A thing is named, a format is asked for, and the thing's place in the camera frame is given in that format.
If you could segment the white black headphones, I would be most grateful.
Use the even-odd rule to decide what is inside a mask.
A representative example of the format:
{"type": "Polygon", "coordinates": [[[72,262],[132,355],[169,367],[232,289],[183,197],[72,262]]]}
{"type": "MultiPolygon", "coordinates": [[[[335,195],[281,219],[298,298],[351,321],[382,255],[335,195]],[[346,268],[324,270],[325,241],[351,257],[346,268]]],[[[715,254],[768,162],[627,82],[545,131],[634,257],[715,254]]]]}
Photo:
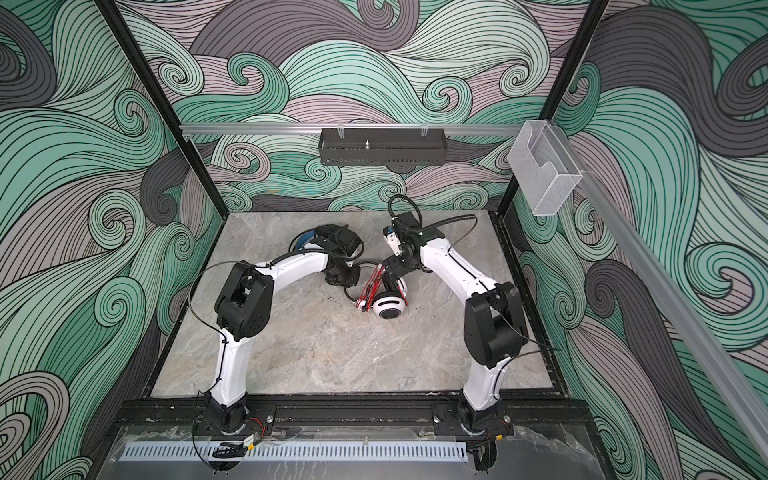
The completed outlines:
{"type": "Polygon", "coordinates": [[[373,271],[354,298],[355,307],[363,312],[373,312],[380,319],[391,320],[404,313],[407,302],[407,285],[403,278],[389,277],[381,263],[364,262],[373,271]]]}

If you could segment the black blue headphones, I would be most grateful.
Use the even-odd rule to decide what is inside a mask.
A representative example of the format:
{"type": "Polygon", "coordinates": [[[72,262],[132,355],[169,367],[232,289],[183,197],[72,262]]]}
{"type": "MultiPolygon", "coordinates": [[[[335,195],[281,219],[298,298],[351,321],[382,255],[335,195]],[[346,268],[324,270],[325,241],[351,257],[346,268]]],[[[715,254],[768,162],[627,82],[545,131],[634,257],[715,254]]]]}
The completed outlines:
{"type": "Polygon", "coordinates": [[[341,225],[323,224],[323,225],[318,225],[316,227],[302,231],[299,234],[297,234],[296,237],[289,243],[288,251],[292,252],[292,251],[301,249],[304,247],[305,244],[307,244],[313,239],[317,239],[317,238],[331,239],[341,229],[342,229],[341,225]]]}

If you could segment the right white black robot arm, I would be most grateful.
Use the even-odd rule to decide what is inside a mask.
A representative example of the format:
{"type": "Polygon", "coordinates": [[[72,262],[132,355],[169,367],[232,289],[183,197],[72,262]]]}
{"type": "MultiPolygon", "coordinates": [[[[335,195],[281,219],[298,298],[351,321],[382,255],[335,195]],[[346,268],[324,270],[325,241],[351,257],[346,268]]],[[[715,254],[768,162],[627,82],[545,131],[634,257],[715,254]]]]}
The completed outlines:
{"type": "Polygon", "coordinates": [[[498,282],[473,266],[440,230],[474,220],[474,215],[426,225],[415,202],[403,194],[388,200],[387,211],[391,225],[383,235],[392,255],[380,264],[382,290],[374,295],[374,313],[392,319],[404,312],[405,276],[412,272],[427,270],[448,286],[464,307],[463,339],[472,358],[457,413],[467,432],[483,433],[490,428],[507,368],[529,342],[519,290],[513,282],[498,282]]]}

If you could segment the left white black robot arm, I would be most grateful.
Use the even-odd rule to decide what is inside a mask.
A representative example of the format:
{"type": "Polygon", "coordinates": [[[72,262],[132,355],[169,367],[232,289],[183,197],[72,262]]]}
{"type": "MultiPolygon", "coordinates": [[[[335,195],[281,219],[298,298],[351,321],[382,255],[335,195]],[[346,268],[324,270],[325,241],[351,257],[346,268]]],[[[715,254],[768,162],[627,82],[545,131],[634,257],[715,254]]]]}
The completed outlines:
{"type": "Polygon", "coordinates": [[[213,385],[203,394],[211,421],[223,433],[239,432],[248,418],[252,341],[271,318],[275,294],[317,273],[331,286],[355,286],[360,277],[355,261],[363,253],[364,241],[348,226],[323,224],[297,235],[289,250],[273,260],[233,264],[214,303],[222,340],[213,385]]]}

